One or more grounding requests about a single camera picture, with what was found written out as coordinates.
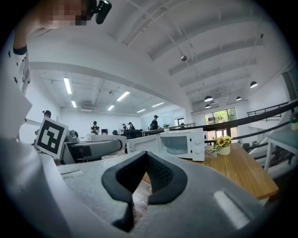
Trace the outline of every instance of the potted plant on counter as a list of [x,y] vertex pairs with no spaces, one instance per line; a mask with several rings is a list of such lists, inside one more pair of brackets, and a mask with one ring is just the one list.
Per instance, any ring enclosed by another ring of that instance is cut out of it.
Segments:
[[164,132],[169,132],[169,125],[168,124],[163,124],[163,130]]
[[298,114],[297,114],[297,112],[293,112],[291,114],[290,122],[291,122],[291,130],[292,131],[298,130]]
[[220,155],[229,155],[231,153],[231,142],[230,136],[215,138],[213,149]]

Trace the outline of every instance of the dark clothing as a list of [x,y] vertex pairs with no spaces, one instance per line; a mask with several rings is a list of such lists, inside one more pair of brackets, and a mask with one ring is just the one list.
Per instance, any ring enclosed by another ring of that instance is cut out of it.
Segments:
[[156,121],[153,120],[151,122],[151,130],[156,130],[157,128],[158,128],[158,122],[157,122],[157,120]]
[[99,131],[99,126],[92,126],[91,130],[93,131],[92,133],[95,133],[95,131]]

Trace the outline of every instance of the microwave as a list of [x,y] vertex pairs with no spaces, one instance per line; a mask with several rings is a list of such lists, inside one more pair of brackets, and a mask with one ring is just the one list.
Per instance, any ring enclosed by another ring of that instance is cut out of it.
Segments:
[[204,161],[205,142],[202,128],[163,132],[157,135],[127,140],[128,153],[135,151],[160,152],[178,158]]

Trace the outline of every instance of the white ceiling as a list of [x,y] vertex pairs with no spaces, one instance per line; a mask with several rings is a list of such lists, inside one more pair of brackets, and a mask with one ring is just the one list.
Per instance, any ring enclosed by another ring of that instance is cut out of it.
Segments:
[[[272,27],[272,21],[252,1],[111,2],[113,7],[105,22],[98,26],[93,19],[87,27],[150,59],[168,75],[168,83],[179,83],[181,93],[193,105],[203,103],[207,95],[215,100],[229,98],[227,104],[235,103],[236,96],[247,97],[258,56],[269,40],[266,33]],[[186,62],[181,61],[182,55],[188,57]],[[64,72],[36,73],[47,82],[61,106],[71,106],[63,84]],[[79,106],[89,105],[100,112],[106,112],[110,105],[115,105],[113,111],[117,113],[135,114],[141,109],[148,112],[152,105],[164,101],[108,80],[78,74],[67,76],[75,92],[72,99]],[[259,78],[258,84],[261,86],[267,80]],[[126,90],[131,94],[116,102]]]

